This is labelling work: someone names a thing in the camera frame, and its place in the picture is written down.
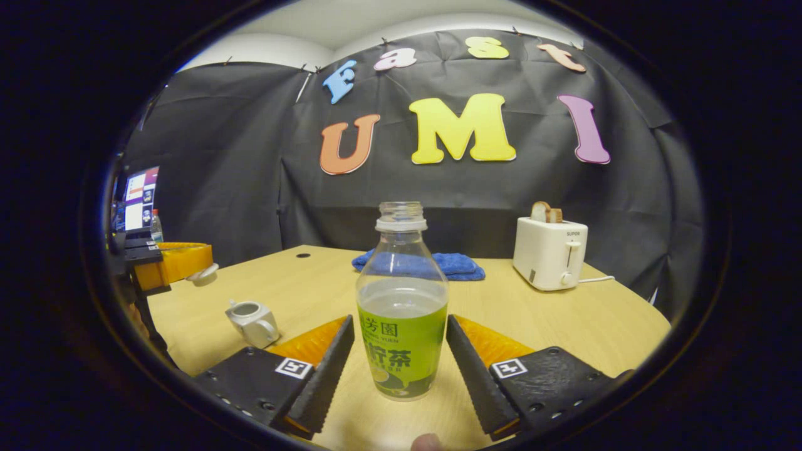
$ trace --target ceiling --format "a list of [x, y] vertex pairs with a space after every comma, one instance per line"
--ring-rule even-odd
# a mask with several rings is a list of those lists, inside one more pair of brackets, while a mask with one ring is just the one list
[[528, 6], [509, 0], [300, 0], [245, 24], [233, 34], [293, 36], [333, 50], [400, 22], [454, 13], [506, 15], [567, 30]]

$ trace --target power cord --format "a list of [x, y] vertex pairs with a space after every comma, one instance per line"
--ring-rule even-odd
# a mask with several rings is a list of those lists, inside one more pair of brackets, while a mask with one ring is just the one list
[[579, 281], [579, 283], [601, 282], [602, 280], [615, 280], [615, 276], [608, 275], [606, 277], [600, 277], [600, 278], [583, 278], [582, 280]]

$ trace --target blue towel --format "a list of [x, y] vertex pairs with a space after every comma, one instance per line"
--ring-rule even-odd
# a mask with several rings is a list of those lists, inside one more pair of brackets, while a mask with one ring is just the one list
[[[373, 255], [373, 250], [367, 251], [367, 254], [360, 255], [355, 258], [351, 265], [354, 265], [357, 271], [362, 269], [367, 264], [367, 261]], [[443, 271], [448, 280], [483, 280], [484, 270], [479, 267], [470, 257], [463, 254], [433, 254], [437, 266]], [[374, 262], [377, 272], [380, 274], [390, 269], [390, 254], [384, 253], [376, 257]], [[411, 277], [426, 277], [427, 272], [426, 264], [423, 263], [424, 258], [417, 255], [396, 254], [393, 261], [393, 274], [406, 275]]]

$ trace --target black curtain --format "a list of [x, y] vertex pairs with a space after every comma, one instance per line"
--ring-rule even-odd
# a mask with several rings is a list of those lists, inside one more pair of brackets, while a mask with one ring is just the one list
[[[477, 59], [464, 41], [489, 36], [506, 59]], [[587, 68], [576, 73], [537, 48], [550, 43]], [[385, 52], [410, 47], [417, 62], [377, 72]], [[348, 59], [354, 87], [336, 104], [322, 85]], [[703, 252], [703, 206], [683, 131], [635, 74], [586, 43], [580, 51], [534, 36], [454, 30], [378, 45], [308, 75], [272, 64], [195, 67], [170, 81], [128, 158], [161, 165], [156, 207], [170, 241], [210, 242], [234, 264], [300, 244], [369, 250], [378, 204], [423, 202], [433, 252], [511, 258], [516, 219], [534, 201], [589, 227], [585, 260], [672, 318], [690, 298]], [[296, 96], [301, 92], [297, 103]], [[440, 98], [461, 114], [479, 93], [501, 108], [516, 159], [414, 165], [417, 116], [409, 105]], [[577, 134], [558, 95], [594, 105], [608, 165], [580, 162]], [[346, 122], [340, 155], [354, 151], [354, 120], [379, 114], [370, 157], [332, 176], [319, 164], [321, 131]], [[473, 146], [473, 138], [468, 147]]]
[[260, 63], [172, 77], [125, 156], [131, 172], [160, 166], [155, 207], [166, 241], [211, 244], [221, 266], [282, 249], [278, 160], [305, 79]]

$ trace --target letter m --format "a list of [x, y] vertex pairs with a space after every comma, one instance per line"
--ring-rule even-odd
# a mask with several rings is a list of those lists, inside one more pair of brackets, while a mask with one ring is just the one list
[[507, 142], [501, 119], [502, 104], [504, 97], [501, 95], [475, 94], [465, 104], [462, 116], [457, 117], [440, 99], [412, 102], [409, 109], [418, 115], [418, 150], [412, 154], [412, 162], [428, 165], [443, 160], [444, 153], [437, 148], [437, 136], [452, 158], [461, 160], [471, 134], [476, 136], [476, 144], [470, 151], [474, 160], [515, 160], [515, 149]]

